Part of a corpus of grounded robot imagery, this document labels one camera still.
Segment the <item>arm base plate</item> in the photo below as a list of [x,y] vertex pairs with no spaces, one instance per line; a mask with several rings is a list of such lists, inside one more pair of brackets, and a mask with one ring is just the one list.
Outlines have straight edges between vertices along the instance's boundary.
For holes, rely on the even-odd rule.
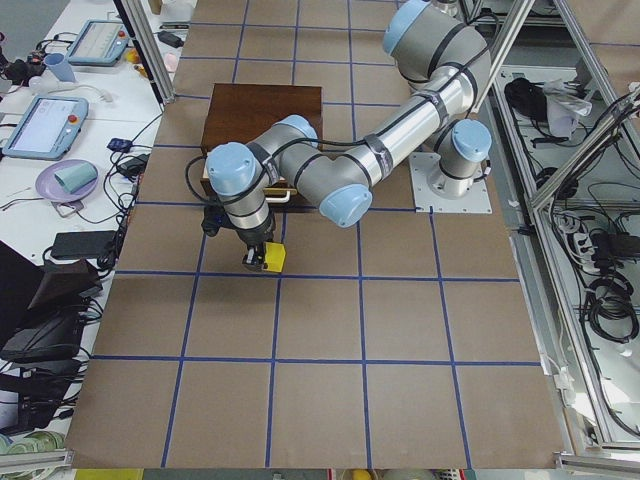
[[491,214],[492,207],[479,165],[468,179],[457,180],[440,170],[440,156],[435,153],[412,153],[409,169],[417,212],[442,214]]

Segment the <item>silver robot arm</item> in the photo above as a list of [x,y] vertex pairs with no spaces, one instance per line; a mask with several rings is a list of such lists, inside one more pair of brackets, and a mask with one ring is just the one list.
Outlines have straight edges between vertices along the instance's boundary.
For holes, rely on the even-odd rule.
[[205,203],[202,229],[209,237],[233,230],[246,245],[243,264],[279,272],[284,260],[273,241],[275,217],[264,190],[277,180],[292,185],[322,216],[341,228],[357,223],[371,206],[372,188],[428,139],[445,136],[447,156],[470,165],[484,160],[488,130],[463,119],[489,84],[491,54],[484,38],[433,1],[407,1],[392,18],[383,49],[416,89],[372,133],[335,159],[300,115],[289,115],[249,142],[211,150],[205,169],[214,191]]

